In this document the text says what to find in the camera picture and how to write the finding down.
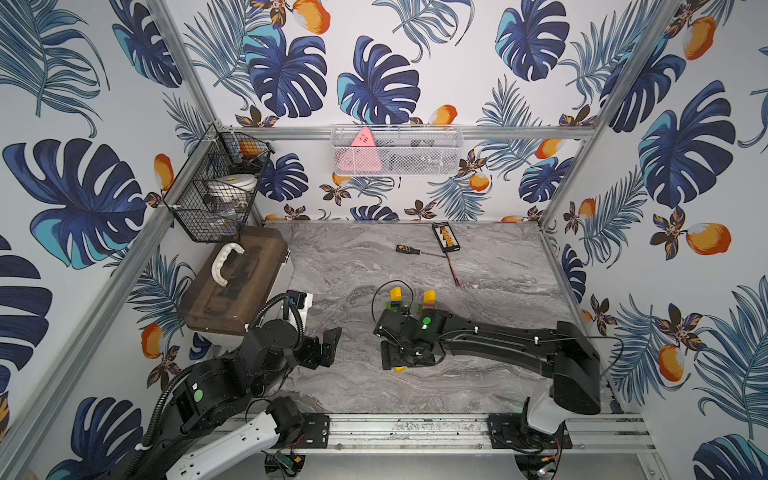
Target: screwdriver handle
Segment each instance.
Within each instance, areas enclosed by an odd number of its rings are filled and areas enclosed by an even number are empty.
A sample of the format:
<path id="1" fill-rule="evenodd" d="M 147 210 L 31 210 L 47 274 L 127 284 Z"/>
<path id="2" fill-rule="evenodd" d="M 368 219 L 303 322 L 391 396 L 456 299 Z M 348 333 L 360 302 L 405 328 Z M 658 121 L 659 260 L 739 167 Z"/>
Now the screwdriver handle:
<path id="1" fill-rule="evenodd" d="M 395 250 L 406 255 L 419 255 L 422 251 L 416 248 L 407 247 L 406 245 L 398 245 Z"/>

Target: black wire basket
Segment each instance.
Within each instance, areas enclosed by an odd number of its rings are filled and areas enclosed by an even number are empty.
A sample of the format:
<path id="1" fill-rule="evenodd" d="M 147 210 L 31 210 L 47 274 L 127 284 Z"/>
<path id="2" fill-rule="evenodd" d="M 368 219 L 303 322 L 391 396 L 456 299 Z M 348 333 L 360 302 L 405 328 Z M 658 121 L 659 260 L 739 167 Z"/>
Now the black wire basket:
<path id="1" fill-rule="evenodd" d="M 192 181 L 171 206 L 174 217 L 192 241 L 240 241 L 272 153 L 267 142 L 249 135 L 219 133 Z M 238 187 L 239 180 L 250 179 L 247 175 L 253 175 L 256 182 Z"/>

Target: tropical leaf wallpaper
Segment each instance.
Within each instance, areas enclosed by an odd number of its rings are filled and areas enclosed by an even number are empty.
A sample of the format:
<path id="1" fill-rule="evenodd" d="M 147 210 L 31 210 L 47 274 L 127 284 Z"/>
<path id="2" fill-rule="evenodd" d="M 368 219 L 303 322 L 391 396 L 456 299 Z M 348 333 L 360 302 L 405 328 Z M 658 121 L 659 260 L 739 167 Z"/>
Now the tropical leaf wallpaper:
<path id="1" fill-rule="evenodd" d="M 585 9 L 573 0 L 366 0 L 354 8 L 333 0 L 192 0 L 169 9 L 225 124 L 530 127 L 593 125 L 657 1 Z M 629 130 L 682 74 L 682 53 L 668 56 L 644 71 L 638 102 L 625 102 Z M 193 119 L 168 103 L 188 138 Z M 416 220 L 424 217 L 406 210 L 420 200 L 436 202 L 430 211 L 438 220 L 512 221 L 528 219 L 532 207 L 546 210 L 579 141 L 465 141 L 450 177 L 340 177 L 325 141 L 273 146 L 257 197 L 269 220 L 354 221 L 362 217 L 350 209 L 374 205 Z"/>
<path id="2" fill-rule="evenodd" d="M 142 0 L 0 5 L 0 439 L 203 137 L 185 80 Z M 159 388 L 206 355 L 175 308 L 209 249 L 169 232 L 47 435 L 38 474 L 109 468 L 141 437 Z"/>
<path id="3" fill-rule="evenodd" d="M 594 22 L 561 58 L 590 106 L 634 41 L 617 30 L 639 28 L 646 8 Z M 765 3 L 681 2 L 545 225 L 585 328 L 615 361 L 614 394 L 642 412 L 675 479 L 768 478 L 766 229 L 750 221 L 768 177 L 758 18 Z"/>

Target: screwdriver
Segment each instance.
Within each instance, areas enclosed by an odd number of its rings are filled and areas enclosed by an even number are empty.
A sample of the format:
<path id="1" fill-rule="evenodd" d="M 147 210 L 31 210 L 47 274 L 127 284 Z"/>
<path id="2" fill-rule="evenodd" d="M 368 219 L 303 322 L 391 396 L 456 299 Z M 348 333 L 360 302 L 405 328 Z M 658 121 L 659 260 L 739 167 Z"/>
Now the screwdriver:
<path id="1" fill-rule="evenodd" d="M 445 258 L 445 255 L 438 255 L 437 253 L 422 252 L 419 249 L 407 247 L 406 245 L 398 245 L 395 248 L 395 250 L 400 253 L 405 253 L 407 255 L 432 255 L 433 257 Z"/>

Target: pink triangular object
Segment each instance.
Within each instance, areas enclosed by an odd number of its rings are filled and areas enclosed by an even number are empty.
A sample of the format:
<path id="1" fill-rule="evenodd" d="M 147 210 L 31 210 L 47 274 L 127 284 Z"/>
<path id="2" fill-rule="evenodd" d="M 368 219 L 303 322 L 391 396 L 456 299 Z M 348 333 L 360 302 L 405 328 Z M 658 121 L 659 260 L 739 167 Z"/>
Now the pink triangular object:
<path id="1" fill-rule="evenodd" d="M 355 137 L 355 141 L 349 148 L 336 152 L 336 164 L 342 174 L 356 174 L 359 172 L 380 172 L 382 163 L 376 149 L 368 150 L 365 147 L 375 147 L 371 129 L 364 127 Z"/>
<path id="2" fill-rule="evenodd" d="M 375 147 L 371 129 L 368 127 L 363 127 L 360 133 L 357 134 L 357 137 L 355 137 L 355 141 L 352 142 L 350 147 Z"/>

